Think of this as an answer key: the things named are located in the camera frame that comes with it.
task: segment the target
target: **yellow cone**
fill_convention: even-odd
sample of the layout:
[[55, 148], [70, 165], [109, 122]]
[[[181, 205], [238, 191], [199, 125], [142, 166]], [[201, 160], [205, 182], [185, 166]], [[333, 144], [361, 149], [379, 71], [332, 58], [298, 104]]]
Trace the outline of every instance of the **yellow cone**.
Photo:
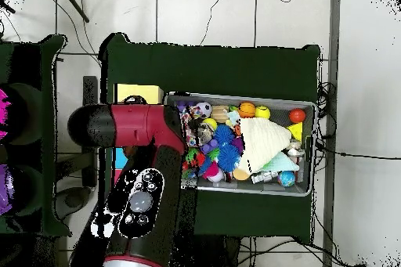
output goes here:
[[291, 131], [295, 139], [302, 141], [302, 122], [290, 125], [287, 129]]

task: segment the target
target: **yellow ball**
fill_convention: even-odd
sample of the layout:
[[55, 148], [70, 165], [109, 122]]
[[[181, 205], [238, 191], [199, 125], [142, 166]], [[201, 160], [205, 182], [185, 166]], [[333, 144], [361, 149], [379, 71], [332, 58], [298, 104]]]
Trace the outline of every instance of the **yellow ball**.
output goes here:
[[217, 122], [212, 118], [205, 118], [203, 123], [209, 124], [213, 130], [217, 128]]
[[266, 106], [257, 106], [255, 117], [270, 118], [270, 110]]

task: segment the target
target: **orange basketball ball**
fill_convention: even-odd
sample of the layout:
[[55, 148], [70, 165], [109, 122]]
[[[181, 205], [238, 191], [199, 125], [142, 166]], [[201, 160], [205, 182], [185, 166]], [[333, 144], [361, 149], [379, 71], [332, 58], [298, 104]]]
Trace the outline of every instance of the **orange basketball ball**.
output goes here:
[[255, 116], [255, 105], [253, 103], [242, 103], [238, 109], [238, 113], [242, 118], [254, 117]]

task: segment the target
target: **orange ball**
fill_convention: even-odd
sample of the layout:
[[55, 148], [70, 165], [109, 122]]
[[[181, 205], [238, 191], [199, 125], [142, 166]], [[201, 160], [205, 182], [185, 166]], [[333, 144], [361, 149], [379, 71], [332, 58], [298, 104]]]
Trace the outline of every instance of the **orange ball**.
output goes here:
[[301, 108], [295, 108], [290, 112], [289, 116], [292, 123], [300, 123], [305, 120], [306, 114]]
[[253, 103], [242, 103], [238, 109], [238, 113], [242, 118], [254, 117], [256, 112], [256, 107]]

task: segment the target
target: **red ball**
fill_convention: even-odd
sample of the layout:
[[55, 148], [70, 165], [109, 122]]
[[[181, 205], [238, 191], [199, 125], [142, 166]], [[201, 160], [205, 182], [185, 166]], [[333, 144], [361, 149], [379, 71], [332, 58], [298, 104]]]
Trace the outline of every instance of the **red ball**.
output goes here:
[[306, 117], [305, 112], [300, 108], [295, 108], [290, 112], [290, 121], [292, 123], [303, 122], [305, 120], [305, 117]]

